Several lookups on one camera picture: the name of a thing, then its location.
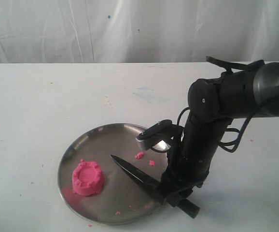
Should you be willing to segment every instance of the stainless steel plate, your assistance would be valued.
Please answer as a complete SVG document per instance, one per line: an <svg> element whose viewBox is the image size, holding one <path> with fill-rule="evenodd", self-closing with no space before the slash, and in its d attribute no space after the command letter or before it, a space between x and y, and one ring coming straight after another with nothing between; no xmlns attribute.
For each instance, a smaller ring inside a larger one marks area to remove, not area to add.
<svg viewBox="0 0 279 232"><path fill-rule="evenodd" d="M135 159L140 152L135 137L145 128L132 124L109 124L95 128L80 136L67 149L58 169L58 186L62 198L76 214L100 224L119 225L143 218L160 204L152 200L112 160L116 155L132 163L153 178L160 180L167 166L166 154L151 150L143 158ZM165 149L165 144L157 145ZM82 197L72 191L72 172L81 159L96 161L104 175L103 191Z"/></svg>

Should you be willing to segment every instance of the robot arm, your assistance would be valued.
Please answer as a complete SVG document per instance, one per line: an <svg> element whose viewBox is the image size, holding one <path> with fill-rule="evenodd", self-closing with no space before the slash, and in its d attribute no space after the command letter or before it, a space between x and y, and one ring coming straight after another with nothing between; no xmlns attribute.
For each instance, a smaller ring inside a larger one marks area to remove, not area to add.
<svg viewBox="0 0 279 232"><path fill-rule="evenodd" d="M226 71L217 79L198 79L191 85L185 127L178 125L179 120L177 125L163 120L137 137L143 150L153 149L162 140L170 145L168 166L157 190L172 206L188 197L194 186L202 186L219 146L235 152L252 117L279 117L278 62L244 65L211 57L207 61ZM232 69L241 71L233 73ZM235 118L246 118L241 130L228 128ZM222 143L226 131L237 132L237 139Z"/></svg>

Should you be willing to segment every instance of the pink play dough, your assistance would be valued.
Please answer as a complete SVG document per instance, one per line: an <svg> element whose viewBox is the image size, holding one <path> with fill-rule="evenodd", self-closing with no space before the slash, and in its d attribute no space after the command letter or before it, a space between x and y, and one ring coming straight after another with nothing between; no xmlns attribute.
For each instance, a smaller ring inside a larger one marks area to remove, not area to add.
<svg viewBox="0 0 279 232"><path fill-rule="evenodd" d="M104 184L104 175L99 165L94 162L85 162L81 159L73 171L73 190L81 196L89 196L101 192Z"/></svg>
<svg viewBox="0 0 279 232"><path fill-rule="evenodd" d="M140 158L142 158L144 156L144 152L139 152L136 156L135 156L135 158L137 158L137 159L140 159Z"/></svg>

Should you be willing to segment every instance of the round metal tray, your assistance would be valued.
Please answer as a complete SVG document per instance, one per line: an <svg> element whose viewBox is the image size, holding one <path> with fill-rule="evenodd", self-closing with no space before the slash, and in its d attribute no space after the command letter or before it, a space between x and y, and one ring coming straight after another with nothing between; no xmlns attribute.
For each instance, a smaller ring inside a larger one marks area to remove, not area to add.
<svg viewBox="0 0 279 232"><path fill-rule="evenodd" d="M140 168L148 175L160 180L167 166L166 154L146 151L141 159L135 137L145 128L132 124L109 124L95 128L80 136L63 155L58 169L60 194L69 208L90 221L120 225L136 221L151 214L160 204L151 199L111 159L116 155ZM104 175L105 182L100 194L82 197L72 191L72 172L81 159L96 161Z"/></svg>

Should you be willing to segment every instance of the white backdrop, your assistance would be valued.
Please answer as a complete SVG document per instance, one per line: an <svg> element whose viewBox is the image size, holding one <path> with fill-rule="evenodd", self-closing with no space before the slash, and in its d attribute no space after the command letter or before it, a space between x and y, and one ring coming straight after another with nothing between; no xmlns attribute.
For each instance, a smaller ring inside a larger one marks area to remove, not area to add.
<svg viewBox="0 0 279 232"><path fill-rule="evenodd" d="M279 0L0 0L0 62L279 60Z"/></svg>

